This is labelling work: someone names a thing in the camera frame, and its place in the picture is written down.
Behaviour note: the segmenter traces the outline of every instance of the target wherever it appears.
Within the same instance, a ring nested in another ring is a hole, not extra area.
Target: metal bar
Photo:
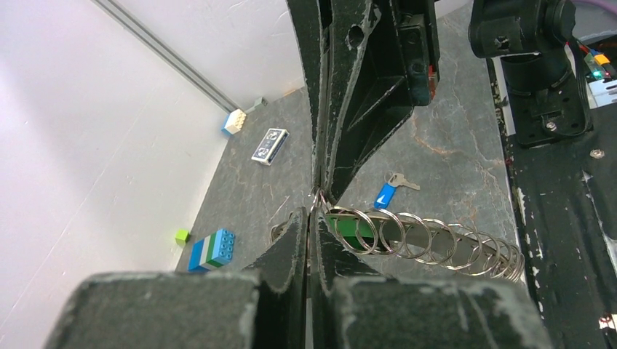
[[[178,53],[174,52],[161,39],[152,34],[143,23],[128,12],[124,7],[112,0],[92,0],[105,12],[120,22],[128,31],[137,36],[147,47],[155,51],[165,62],[171,65],[178,73],[189,80],[197,89],[202,91],[224,111],[231,113],[239,106],[224,93],[219,91],[210,81],[206,80],[195,67],[186,62]]]

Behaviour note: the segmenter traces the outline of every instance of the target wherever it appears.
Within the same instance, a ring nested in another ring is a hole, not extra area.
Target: small green cube
[[[178,243],[178,245],[180,246],[184,246],[186,245],[186,242],[188,241],[189,236],[190,236],[190,233],[188,232],[188,230],[180,229],[175,234],[175,242]]]

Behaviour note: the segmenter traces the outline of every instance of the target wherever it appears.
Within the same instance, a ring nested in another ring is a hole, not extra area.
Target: gray marble surface
[[[467,41],[471,7],[439,20],[442,79],[435,101],[411,118],[362,167],[339,202],[372,207],[387,171],[401,172],[421,191],[400,188],[389,209],[460,222],[514,242],[506,171],[484,60]],[[290,137],[272,166],[250,160],[266,130],[285,128]],[[272,225],[294,207],[310,206],[311,118],[304,89],[251,113],[227,145],[194,224],[191,241],[227,228],[238,235],[234,259],[239,270],[269,245]],[[178,270],[186,270],[191,243]],[[412,260],[369,256],[363,259],[394,276],[441,276],[451,272]]]

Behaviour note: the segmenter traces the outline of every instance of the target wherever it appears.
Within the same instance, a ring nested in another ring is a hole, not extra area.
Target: screw
[[[589,155],[594,159],[601,159],[604,157],[604,151],[601,151],[600,149],[596,149],[596,150],[593,150],[591,153],[589,153]]]

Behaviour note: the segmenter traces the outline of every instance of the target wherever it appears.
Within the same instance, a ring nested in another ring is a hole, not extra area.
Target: white wall
[[[91,1],[0,1],[0,348],[93,273],[175,267],[224,117]]]
[[[285,0],[116,0],[242,108],[304,86]]]

